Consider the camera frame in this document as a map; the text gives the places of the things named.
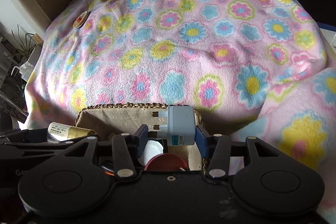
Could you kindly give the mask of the black square compact white disc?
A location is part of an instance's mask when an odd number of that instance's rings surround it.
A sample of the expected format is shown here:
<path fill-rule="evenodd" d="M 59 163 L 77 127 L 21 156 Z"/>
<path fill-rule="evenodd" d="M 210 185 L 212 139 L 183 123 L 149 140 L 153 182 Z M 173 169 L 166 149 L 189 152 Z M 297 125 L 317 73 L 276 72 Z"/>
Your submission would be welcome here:
<path fill-rule="evenodd" d="M 163 153 L 164 146 L 162 139 L 150 139 L 147 141 L 145 149 L 141 157 L 138 159 L 138 162 L 145 166 L 147 163 L 155 156 Z"/>

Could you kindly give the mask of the orange plastic box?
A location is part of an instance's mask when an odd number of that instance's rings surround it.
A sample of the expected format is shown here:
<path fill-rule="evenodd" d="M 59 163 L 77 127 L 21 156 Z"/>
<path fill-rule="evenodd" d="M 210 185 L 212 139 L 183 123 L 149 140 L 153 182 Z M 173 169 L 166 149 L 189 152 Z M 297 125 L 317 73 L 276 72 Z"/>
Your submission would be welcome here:
<path fill-rule="evenodd" d="M 110 171 L 107 171 L 107 170 L 105 170 L 104 172 L 105 172 L 105 174 L 107 174 L 108 176 L 114 176 L 114 173 L 113 173 L 113 172 L 110 172 Z"/>

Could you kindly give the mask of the white and gold tube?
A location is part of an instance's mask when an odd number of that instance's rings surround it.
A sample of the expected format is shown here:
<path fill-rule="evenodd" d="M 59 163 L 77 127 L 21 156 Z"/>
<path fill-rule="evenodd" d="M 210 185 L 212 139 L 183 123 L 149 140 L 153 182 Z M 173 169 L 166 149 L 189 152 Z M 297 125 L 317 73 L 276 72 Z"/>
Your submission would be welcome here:
<path fill-rule="evenodd" d="M 49 143 L 60 143 L 61 141 L 68 141 L 94 134 L 96 134 L 94 130 L 52 122 L 47 129 L 47 141 Z"/>

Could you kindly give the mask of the white UK plug adapter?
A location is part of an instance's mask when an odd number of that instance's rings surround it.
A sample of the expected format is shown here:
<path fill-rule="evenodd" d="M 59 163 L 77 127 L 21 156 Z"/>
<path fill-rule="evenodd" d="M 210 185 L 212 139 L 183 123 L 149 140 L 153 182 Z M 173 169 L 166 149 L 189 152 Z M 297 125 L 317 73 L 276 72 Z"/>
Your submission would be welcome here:
<path fill-rule="evenodd" d="M 169 106 L 152 112 L 153 118 L 165 118 L 165 124 L 153 126 L 154 138 L 166 139 L 168 146 L 188 146 L 195 143 L 195 113 L 191 106 Z"/>

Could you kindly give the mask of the round red compact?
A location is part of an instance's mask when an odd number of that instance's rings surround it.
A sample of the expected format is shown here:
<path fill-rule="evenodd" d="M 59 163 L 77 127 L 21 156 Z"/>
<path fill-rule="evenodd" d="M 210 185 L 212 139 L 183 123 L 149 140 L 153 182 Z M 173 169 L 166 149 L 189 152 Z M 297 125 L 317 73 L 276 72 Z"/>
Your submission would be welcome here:
<path fill-rule="evenodd" d="M 147 171 L 179 171 L 189 170 L 186 162 L 179 156 L 171 153 L 162 153 L 150 159 L 145 165 Z"/>

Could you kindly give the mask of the woven lined basket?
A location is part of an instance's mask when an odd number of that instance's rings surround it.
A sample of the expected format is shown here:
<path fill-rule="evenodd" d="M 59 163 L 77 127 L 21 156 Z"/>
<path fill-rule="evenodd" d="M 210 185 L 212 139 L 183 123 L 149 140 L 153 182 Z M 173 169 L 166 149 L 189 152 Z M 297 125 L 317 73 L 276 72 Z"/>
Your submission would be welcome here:
<path fill-rule="evenodd" d="M 140 125 L 146 124 L 150 131 L 168 133 L 175 128 L 181 118 L 182 125 L 187 125 L 184 112 L 188 106 L 166 105 L 161 103 L 126 103 L 96 105 L 84 108 L 75 120 L 75 126 L 92 129 L 103 140 L 110 139 L 113 134 L 134 134 Z M 179 132 L 181 141 L 173 144 L 170 136 L 157 135 L 168 141 L 168 152 L 180 156 L 190 170 L 201 170 L 203 161 L 197 145 L 189 141 L 186 133 Z"/>

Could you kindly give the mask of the white squeeze bottle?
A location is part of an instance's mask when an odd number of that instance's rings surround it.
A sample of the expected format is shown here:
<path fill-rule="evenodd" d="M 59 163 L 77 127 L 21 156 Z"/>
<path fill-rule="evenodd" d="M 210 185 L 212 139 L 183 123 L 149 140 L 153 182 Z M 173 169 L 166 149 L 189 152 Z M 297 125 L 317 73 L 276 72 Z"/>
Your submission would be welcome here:
<path fill-rule="evenodd" d="M 20 67 L 15 66 L 11 71 L 11 75 L 13 75 L 14 71 L 17 69 L 21 74 L 21 78 L 26 82 L 29 80 L 31 73 L 34 70 L 35 65 L 32 65 L 30 62 L 23 63 Z"/>

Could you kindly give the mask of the potted green plant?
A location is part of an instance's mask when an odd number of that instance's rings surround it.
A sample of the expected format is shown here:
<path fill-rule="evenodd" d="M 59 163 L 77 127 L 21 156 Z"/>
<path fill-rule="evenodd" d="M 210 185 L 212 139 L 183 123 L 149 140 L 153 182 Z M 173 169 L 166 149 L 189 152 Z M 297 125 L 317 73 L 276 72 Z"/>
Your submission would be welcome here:
<path fill-rule="evenodd" d="M 20 25 L 17 25 L 17 34 L 14 33 L 14 30 L 11 30 L 11 35 L 17 43 L 14 47 L 15 53 L 13 56 L 21 61 L 27 60 L 38 45 L 34 39 L 34 34 L 26 32 Z"/>

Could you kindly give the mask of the floral pink fleece blanket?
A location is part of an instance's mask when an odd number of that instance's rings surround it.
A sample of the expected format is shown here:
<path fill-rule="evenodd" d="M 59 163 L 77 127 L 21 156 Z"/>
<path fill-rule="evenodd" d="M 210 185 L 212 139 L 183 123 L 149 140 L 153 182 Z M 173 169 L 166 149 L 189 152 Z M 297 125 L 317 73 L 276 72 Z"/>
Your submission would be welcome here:
<path fill-rule="evenodd" d="M 74 29 L 87 10 L 86 22 Z M 190 105 L 316 170 L 335 223 L 335 60 L 298 0 L 73 0 L 25 88 L 26 126 L 95 105 Z"/>

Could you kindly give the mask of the oval gold tin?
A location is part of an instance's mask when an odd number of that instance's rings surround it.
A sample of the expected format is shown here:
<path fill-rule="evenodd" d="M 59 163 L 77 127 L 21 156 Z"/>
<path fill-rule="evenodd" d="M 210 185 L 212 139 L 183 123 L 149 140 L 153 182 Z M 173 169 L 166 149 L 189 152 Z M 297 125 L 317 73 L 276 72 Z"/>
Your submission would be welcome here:
<path fill-rule="evenodd" d="M 87 20 L 89 12 L 87 10 L 83 11 L 74 21 L 72 27 L 74 29 L 79 29 Z"/>

